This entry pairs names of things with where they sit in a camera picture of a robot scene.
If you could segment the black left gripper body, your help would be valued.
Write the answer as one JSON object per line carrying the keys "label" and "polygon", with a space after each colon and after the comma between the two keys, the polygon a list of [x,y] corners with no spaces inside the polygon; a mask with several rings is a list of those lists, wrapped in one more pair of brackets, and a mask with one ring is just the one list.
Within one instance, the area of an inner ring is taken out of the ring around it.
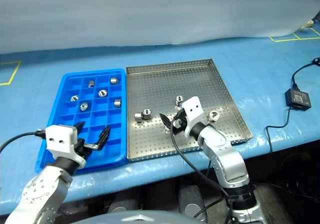
{"label": "black left gripper body", "polygon": [[74,151],[77,155],[81,156],[85,160],[92,154],[92,150],[85,147],[85,140],[83,138],[78,138],[77,143],[74,145]]}

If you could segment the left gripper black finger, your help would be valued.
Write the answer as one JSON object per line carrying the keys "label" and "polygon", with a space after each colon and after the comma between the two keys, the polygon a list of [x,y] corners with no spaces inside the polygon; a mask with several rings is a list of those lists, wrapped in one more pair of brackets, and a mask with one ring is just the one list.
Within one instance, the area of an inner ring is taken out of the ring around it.
{"label": "left gripper black finger", "polygon": [[84,139],[83,137],[78,137],[78,135],[81,133],[84,125],[85,125],[85,121],[80,121],[80,122],[78,122],[78,123],[76,123],[76,124],[74,125],[74,127],[75,127],[76,130],[77,130],[77,135],[76,135],[76,137],[77,137],[78,139],[79,139],[79,138],[80,138],[80,139]]}
{"label": "left gripper black finger", "polygon": [[109,138],[109,135],[110,135],[110,130],[111,130],[111,127],[109,125],[107,125],[103,131],[100,133],[99,135],[99,139],[97,142],[95,143],[85,143],[84,146],[86,148],[89,148],[93,151],[100,151],[104,146],[105,144],[107,143],[107,140]]}

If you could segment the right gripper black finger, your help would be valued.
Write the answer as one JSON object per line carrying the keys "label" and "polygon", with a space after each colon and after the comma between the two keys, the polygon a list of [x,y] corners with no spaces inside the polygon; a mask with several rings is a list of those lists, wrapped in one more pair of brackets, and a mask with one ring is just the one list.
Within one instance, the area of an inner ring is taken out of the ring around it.
{"label": "right gripper black finger", "polygon": [[160,113],[159,116],[160,116],[160,119],[161,119],[162,123],[164,124],[164,126],[170,130],[171,124],[172,124],[170,119],[165,114],[162,114],[162,113]]}

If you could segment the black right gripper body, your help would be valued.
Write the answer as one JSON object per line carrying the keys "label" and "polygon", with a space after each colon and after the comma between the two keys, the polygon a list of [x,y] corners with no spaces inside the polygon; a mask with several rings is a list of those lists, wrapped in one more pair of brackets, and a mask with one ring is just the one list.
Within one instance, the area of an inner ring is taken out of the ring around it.
{"label": "black right gripper body", "polygon": [[171,134],[177,135],[184,132],[187,127],[187,114],[184,109],[179,110],[171,121]]}

